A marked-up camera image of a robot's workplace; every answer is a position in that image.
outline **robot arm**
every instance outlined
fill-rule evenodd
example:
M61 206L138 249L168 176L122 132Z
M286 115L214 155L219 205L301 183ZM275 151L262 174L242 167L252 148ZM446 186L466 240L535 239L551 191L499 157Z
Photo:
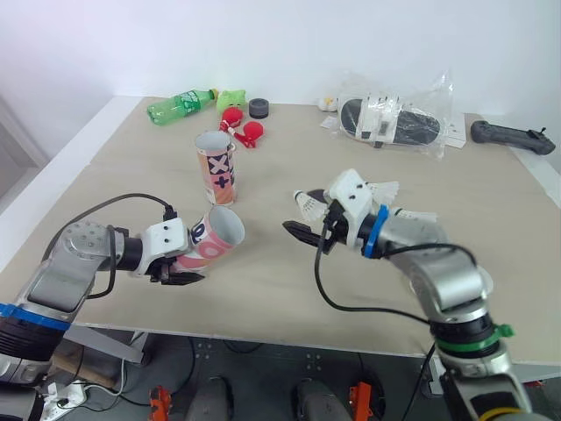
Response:
M203 278L170 274L174 256L191 247L180 218L150 226L138 238L124 229L89 221L65 227L48 259L41 262L14 304L0 304L0 418L35 419L42 400L32 387L50 368L54 349L91 295L97 271L150 275L151 281L185 285Z
M324 230L331 235L325 241L294 221L287 221L285 228L307 244L324 244L324 253L342 242L366 258L387 258L411 280L446 368L440 380L454 419L495 419L511 413L528 417L514 419L541 419L530 414L529 399L512 372L501 340L511 332L489 316L475 258L449 244L438 224L390 215L386 205L373 204L366 186L355 170L347 170L323 193L310 192L329 205Z

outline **green plastic bottle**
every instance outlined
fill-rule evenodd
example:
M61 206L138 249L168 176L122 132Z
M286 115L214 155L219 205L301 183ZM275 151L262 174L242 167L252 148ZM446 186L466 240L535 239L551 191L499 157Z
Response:
M216 89L190 90L180 95L148 105L148 116L155 125L167 125L179 118L198 112L206 103L218 98Z

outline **pink paper cup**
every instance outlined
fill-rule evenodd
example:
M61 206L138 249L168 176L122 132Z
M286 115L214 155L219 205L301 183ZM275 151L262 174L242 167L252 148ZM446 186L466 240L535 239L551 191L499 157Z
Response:
M177 257L172 271L200 272L213 261L230 252L245 238L245 228L233 210L213 206L189 231L193 247Z
M236 147L225 132L205 132L195 140L207 199L229 205L236 199L233 152Z

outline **bottle cap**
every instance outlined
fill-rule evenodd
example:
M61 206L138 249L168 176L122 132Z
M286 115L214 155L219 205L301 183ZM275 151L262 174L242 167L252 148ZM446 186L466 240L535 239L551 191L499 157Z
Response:
M263 98L253 98L249 102L249 115L252 118L265 118L269 115L269 102Z

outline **cable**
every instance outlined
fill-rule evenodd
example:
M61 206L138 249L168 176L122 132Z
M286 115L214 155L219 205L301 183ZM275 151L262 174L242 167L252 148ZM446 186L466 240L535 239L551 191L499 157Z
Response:
M60 404L60 401L56 403L56 406L61 408L62 410L78 410L80 408L83 408L84 410L91 410L92 412L105 412L107 410L112 410L117 405L118 400L119 398L116 397L113 403L108 408L101 408L99 410L95 408L90 408L89 406L86 406L84 404L78 406L64 406Z
M47 260L49 258L49 255L53 251L53 248L54 248L54 245L56 244L57 239L59 239L60 235L62 234L62 232L65 230L65 228L67 226L69 226L70 224L73 224L74 222L78 222L79 220L85 218L89 214L94 213L95 211L99 211L100 209L104 208L105 206L107 206L109 204L118 202L120 200L129 199L131 197L142 197L144 199L153 200L154 202L158 202L158 203L162 204L164 206L164 208L166 208L166 213L174 212L174 207L171 204L169 204L165 200L160 199L159 197L152 196L152 195L147 195L146 193L128 193L126 195L113 197L109 200L106 200L105 202L97 204L93 208L89 208L88 210L82 212L77 217L74 217L71 220L69 220L67 223L65 223L64 226L62 228L60 228L56 234L54 234L53 238L51 239L48 246L46 247L45 252L43 253L43 258L41 259L41 261Z
M187 375L187 377L185 378L185 380L183 380L183 382L181 382L181 385L177 388L177 390L175 392L173 392L171 395L172 397L174 395L176 395L181 389L183 389L184 386L187 385L187 383L189 383L189 381L191 380L191 377L193 377L193 373L195 372L195 362L196 362L196 357L195 357L195 344L193 343L193 340L189 337L188 338L190 347L191 347L191 358L192 358L192 363L191 363L191 368L189 369L189 373ZM124 365L122 366L122 372L121 374L123 374L124 372ZM121 385L121 389L120 390L114 390L114 389L109 389L109 388L105 388L104 386L102 386L101 384L97 384L97 383L93 383L93 382L84 382L83 384L86 385L86 387L84 388L84 390L90 389L92 387L98 388L103 390L104 392L115 396L117 399L123 399L124 401L132 404L132 405L137 405L137 406L151 406L149 403L141 403L141 402L136 402L131 400L130 398L126 397L125 395L123 395L123 387L124 387L124 383Z
M149 403L140 403L140 402L135 402L131 399L129 399L128 397L126 397L125 395L119 395L119 399L123 399L124 401L132 404L132 405L136 405L136 406L151 406Z
M409 414L409 412L411 411L411 408L413 407L413 403L415 402L415 399L417 397L417 393L419 392L419 388L421 388L421 382L423 381L423 375L424 372L427 369L427 366L429 365L430 359L432 358L433 353L435 353L435 344L432 344L432 346L430 347L429 353L427 353L427 356L424 358L424 362L423 362L423 366L421 367L421 373L419 373L419 376L417 377L417 381L415 383L415 388L413 389L413 394L411 395L410 399L409 399L409 403L407 405L407 408L405 410L405 412L403 412L403 417L401 417L401 421L405 421L405 418L407 418L407 415Z
M115 249L115 228L113 225L107 225L107 231L109 232L109 249L110 249L110 257L109 257L109 283L107 284L107 289L103 292L98 292L96 294L89 294L86 299L87 300L94 300L96 298L101 298L102 296L107 296L115 287L115 277L117 276L117 251Z
M476 261L475 256L473 255L472 252L470 252L467 248L465 248L463 246L459 246L457 244L451 244L451 243L426 243L426 244L417 244L415 246L400 247L400 248L395 248L394 250L389 250L387 252L384 252L380 257L381 258L382 257L390 257L390 256L393 256L395 254L413 252L415 250L428 250L428 249L431 249L431 248L450 248L452 250L460 250L460 251L464 252L465 254L467 254L467 257L470 258L473 265L475 267L477 267L477 261Z
M181 385L179 386L179 388L177 388L175 390L175 392L173 392L171 394L172 397L174 397L174 395L176 395L181 389L183 389L184 386L187 386L187 383L189 383L189 381L191 380L191 377L193 377L193 373L195 372L195 363L196 363L196 356L195 356L195 344L193 343L193 339L191 337L188 337L188 341L189 344L191 345L191 368L189 369L189 373L187 375L187 377L185 378L185 380L183 382L181 382Z
M357 353L357 356L359 357L359 362L360 362L360 374L364 375L364 373L365 373L365 363L362 361L362 355L360 355L360 353Z
M111 395L111 396L121 396L121 394L123 393L123 389L124 389L124 360L121 360L121 387L119 388L118 391L108 389L108 388L106 388L106 387L104 387L100 384L96 384L96 383L89 384L88 386L86 386L84 388L84 391L92 389L92 388L100 389L100 390L104 391L105 393L107 393L108 395Z
M224 345L233 353L253 353L260 349L265 344L257 344L253 348L249 349L239 349L238 347L234 346L234 344L230 344L227 340L223 339Z
M78 362L78 368L76 369L74 375L72 376L72 380L70 381L71 383L76 380L76 377L78 377L78 374L80 373L80 370L82 369L82 364L84 362L84 354L86 353L86 347L84 345L82 345L82 353L80 354L80 362Z
M416 320L417 322L421 322L425 325L429 324L428 320L424 318L420 318L419 316L416 316L414 314L407 313L406 311L388 309L385 307L347 307L344 305L337 304L333 300L331 300L327 295L327 293L325 292L325 290L323 289L322 279L319 273L320 261L322 259L323 243L325 242L325 237L327 236L327 230L328 230L328 224L323 224L322 235L317 245L316 260L314 262L314 275L316 277L316 285L317 288L319 289L319 293L322 295L323 300L325 300L325 302L328 305L333 307L335 310L340 310L340 311L371 311L371 312L378 312L378 313L397 314L399 316L404 316L406 318L412 318L413 320Z
M80 404L80 405L73 406L73 407L67 407L67 406L64 406L60 403L60 401L62 401L62 399L59 402L56 403L56 406L61 408L62 410L77 410L78 408L83 408L85 410L91 410L92 412L105 412L107 410L111 410L115 407L115 405L117 405L118 400L121 397L121 394L123 393L125 383L126 383L126 381L124 379L124 360L121 360L121 387L119 388L119 391L115 391L115 390L105 388L101 384L97 384L97 383L88 383L88 385L84 388L84 391L92 389L92 388L97 388L97 389L100 389L100 390L104 391L105 393L107 393L111 396L114 396L115 400L113 401L113 403L108 408L102 408L100 410L97 410L95 408L90 408L89 406L86 406L84 404Z

